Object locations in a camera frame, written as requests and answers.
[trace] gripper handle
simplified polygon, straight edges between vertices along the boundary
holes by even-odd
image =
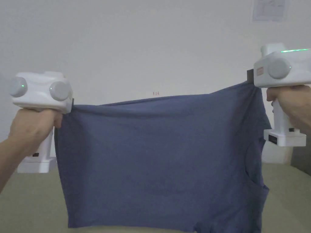
[[[40,144],[36,153],[27,156],[19,164],[18,173],[47,173],[56,166],[56,158],[51,158],[53,131]]]
[[[306,146],[306,135],[293,127],[276,99],[273,103],[274,129],[264,130],[264,139],[281,147]]]
[[[283,134],[284,136],[293,133],[298,132],[300,133],[300,130],[295,129],[292,124],[289,121],[288,116],[283,111],[283,109],[280,106],[279,101],[276,99],[273,102],[273,112],[274,112],[274,130],[275,132],[279,134]]]

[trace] wrist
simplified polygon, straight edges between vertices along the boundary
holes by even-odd
[[[30,156],[35,153],[35,150],[40,145],[34,137],[26,137],[22,135],[9,136],[7,141],[17,150],[21,158]]]

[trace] white handheld gripper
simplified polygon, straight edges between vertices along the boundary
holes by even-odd
[[[50,108],[63,114],[71,112],[72,89],[62,73],[43,74],[23,72],[10,80],[13,104],[37,111]],[[18,166],[18,173],[46,173],[56,166],[56,158],[50,157],[53,131],[41,143],[38,151],[26,157]]]
[[[254,85],[260,88],[311,84],[311,50],[287,50],[282,43],[261,48],[262,58],[254,64]],[[306,146],[306,135],[294,128],[279,101],[273,102],[274,129],[264,139],[281,147]]]

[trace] device base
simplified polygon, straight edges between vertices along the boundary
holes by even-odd
[[[264,139],[280,147],[306,146],[307,136],[305,134],[292,133],[290,135],[279,134],[274,130],[264,130]]]
[[[21,162],[17,167],[18,173],[48,173],[56,167],[56,158],[41,162]]]

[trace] beige floor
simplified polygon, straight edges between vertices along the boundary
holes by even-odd
[[[271,191],[263,214],[264,233],[311,232],[311,177],[286,165],[264,164]],[[67,228],[57,170],[15,174],[0,195],[0,232],[10,233],[176,233],[147,228]]]
[[[311,176],[289,165],[264,164],[270,193],[263,212],[264,233],[311,232]]]

